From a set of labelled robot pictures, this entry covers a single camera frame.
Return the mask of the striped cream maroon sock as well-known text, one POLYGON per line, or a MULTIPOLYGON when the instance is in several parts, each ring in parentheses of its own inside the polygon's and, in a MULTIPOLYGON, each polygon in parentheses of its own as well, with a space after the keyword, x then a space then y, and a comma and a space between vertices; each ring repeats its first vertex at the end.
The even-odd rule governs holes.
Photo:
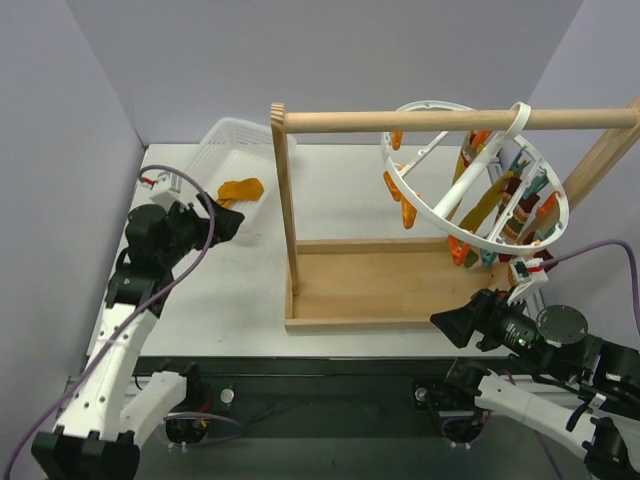
MULTIPOLYGON (((507 183, 507 186, 501 193, 501 200, 498 205, 498 211, 496 214, 496 220, 499 219, 503 210, 511 200, 513 194, 520 186, 521 180, 517 177, 511 177, 507 183)), ((522 197, 516 207, 513 210, 512 217, 506 222, 501 230, 502 239, 508 244, 529 244, 534 239, 534 233, 530 232, 528 235, 523 236, 522 231, 527 224, 531 212, 534 207, 540 201, 538 194, 533 194, 527 199, 522 197)))

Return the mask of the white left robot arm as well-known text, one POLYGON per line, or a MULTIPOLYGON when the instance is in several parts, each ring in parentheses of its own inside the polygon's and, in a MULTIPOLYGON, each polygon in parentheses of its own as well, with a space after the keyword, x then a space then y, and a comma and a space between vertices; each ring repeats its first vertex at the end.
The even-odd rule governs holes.
POLYGON ((49 479, 132 479, 141 449, 175 407, 195 409, 203 398, 198 370, 152 374, 133 400, 126 394, 142 347, 156 326, 174 268, 191 252, 205 255, 232 240, 242 213, 197 195, 208 215, 190 204, 144 204, 130 211, 127 245, 116 260, 89 363, 64 400, 50 432, 35 435, 31 453, 49 479))

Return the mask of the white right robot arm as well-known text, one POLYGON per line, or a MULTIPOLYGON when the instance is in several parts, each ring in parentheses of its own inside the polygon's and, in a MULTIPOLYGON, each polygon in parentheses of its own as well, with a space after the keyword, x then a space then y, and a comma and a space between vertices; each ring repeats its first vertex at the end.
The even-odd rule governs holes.
POLYGON ((588 331, 586 318, 563 305, 535 318, 504 291, 482 289, 458 308, 430 322, 457 348, 480 336, 478 350, 503 347, 516 368, 539 385, 570 394, 574 408, 560 406, 512 384, 505 375, 458 358, 443 384, 446 401, 471 402, 506 416, 565 447, 595 479, 639 476, 639 353, 588 331))

